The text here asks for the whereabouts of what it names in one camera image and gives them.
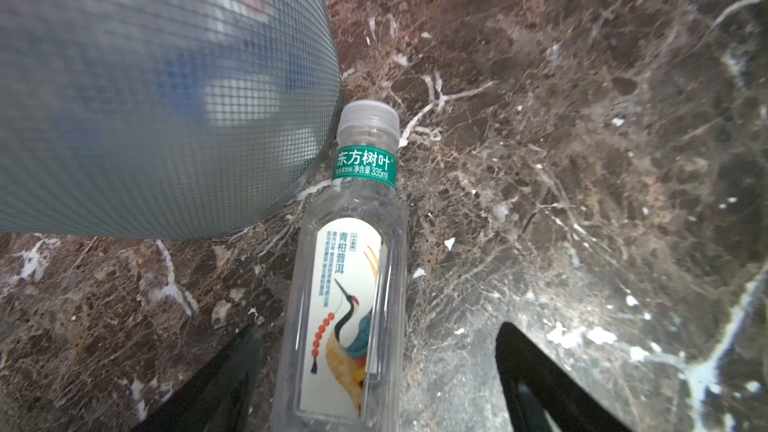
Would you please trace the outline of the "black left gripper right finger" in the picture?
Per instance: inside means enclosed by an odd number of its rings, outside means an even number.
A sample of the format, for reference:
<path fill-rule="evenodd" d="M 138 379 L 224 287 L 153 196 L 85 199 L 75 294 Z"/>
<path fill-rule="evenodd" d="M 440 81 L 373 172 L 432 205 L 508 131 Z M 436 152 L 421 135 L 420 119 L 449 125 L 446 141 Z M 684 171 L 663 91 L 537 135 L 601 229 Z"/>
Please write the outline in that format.
<path fill-rule="evenodd" d="M 628 429 L 511 322 L 498 331 L 495 361 L 515 431 Z"/>

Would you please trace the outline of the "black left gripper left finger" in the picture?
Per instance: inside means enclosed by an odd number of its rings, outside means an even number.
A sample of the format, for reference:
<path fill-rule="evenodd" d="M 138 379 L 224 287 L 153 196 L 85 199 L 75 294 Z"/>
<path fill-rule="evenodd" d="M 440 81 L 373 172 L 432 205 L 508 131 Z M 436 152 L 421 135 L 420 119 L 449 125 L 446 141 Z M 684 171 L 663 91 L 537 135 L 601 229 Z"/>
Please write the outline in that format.
<path fill-rule="evenodd" d="M 261 365 L 262 338 L 251 325 L 133 429 L 243 431 Z"/>

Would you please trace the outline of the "small bird label bottle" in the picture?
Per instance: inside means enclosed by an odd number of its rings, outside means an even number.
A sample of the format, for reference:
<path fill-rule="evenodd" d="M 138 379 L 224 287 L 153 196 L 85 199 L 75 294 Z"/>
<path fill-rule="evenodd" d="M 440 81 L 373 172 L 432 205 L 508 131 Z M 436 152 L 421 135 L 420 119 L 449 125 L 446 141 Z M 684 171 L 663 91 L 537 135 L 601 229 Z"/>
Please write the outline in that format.
<path fill-rule="evenodd" d="M 341 112 L 330 186 L 305 211 L 270 427 L 394 431 L 399 424 L 407 211 L 389 105 Z"/>

